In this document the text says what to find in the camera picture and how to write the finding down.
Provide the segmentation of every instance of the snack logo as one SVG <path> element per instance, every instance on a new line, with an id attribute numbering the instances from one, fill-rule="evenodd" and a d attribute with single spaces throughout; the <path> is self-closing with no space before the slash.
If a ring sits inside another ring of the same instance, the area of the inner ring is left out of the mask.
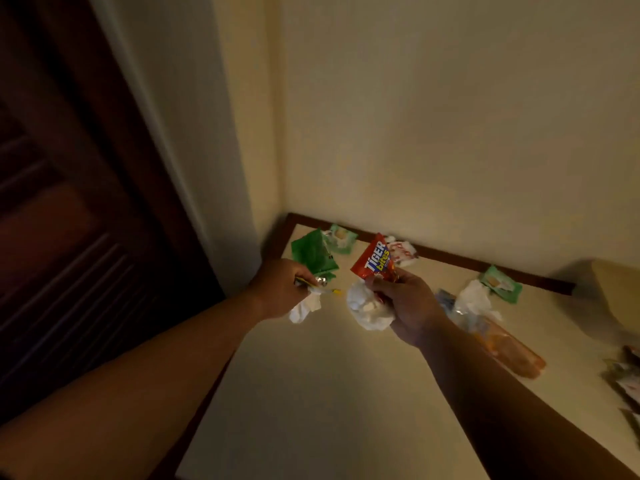
<path id="1" fill-rule="evenodd" d="M 389 250 L 382 242 L 378 241 L 376 247 L 373 248 L 373 253 L 365 264 L 365 267 L 368 267 L 375 273 L 377 271 L 384 270 L 384 268 L 387 267 L 388 261 Z"/>

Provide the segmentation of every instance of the beige wall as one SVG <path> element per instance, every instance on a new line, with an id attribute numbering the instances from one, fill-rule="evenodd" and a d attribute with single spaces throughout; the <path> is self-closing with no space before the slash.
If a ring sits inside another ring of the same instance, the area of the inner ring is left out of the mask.
<path id="1" fill-rule="evenodd" d="M 244 1 L 91 0 L 227 293 L 282 211 L 264 0 Z"/>
<path id="2" fill-rule="evenodd" d="M 282 0 L 286 207 L 640 266 L 640 0 Z"/>

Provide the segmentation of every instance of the tabletop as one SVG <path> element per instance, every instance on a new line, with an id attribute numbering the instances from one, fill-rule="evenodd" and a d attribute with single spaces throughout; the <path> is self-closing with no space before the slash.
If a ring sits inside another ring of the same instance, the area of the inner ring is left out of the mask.
<path id="1" fill-rule="evenodd" d="M 296 225 L 290 241 L 310 232 Z M 334 255 L 332 286 L 368 243 Z M 284 257 L 291 256 L 287 246 Z M 410 268 L 457 294 L 477 272 L 420 258 Z M 547 361 L 523 384 L 640 474 L 624 402 L 601 378 L 615 347 L 585 335 L 567 316 L 572 298 L 524 285 L 510 305 L 492 296 L 501 325 Z M 390 330 L 366 331 L 344 297 L 324 295 L 301 324 L 263 322 L 244 339 L 177 471 L 212 478 L 485 479 L 486 473 L 427 363 Z"/>

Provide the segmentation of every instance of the person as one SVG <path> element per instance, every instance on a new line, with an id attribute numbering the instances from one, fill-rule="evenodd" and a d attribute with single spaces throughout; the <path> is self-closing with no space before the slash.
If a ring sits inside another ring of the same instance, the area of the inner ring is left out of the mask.
<path id="1" fill-rule="evenodd" d="M 393 331 L 420 349 L 492 479 L 637 478 L 450 322 L 422 279 L 398 274 L 367 286 L 391 300 Z M 306 297 L 296 276 L 315 282 L 299 263 L 266 262 L 245 291 L 12 420 L 0 429 L 0 471 L 12 480 L 146 478 L 247 332 Z"/>

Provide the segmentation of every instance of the dark wooden door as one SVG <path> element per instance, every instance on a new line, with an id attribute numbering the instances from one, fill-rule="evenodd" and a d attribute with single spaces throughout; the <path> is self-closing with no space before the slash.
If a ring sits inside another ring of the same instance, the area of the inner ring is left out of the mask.
<path id="1" fill-rule="evenodd" d="M 0 1 L 0 424 L 223 297 L 86 1 L 69 1 Z"/>

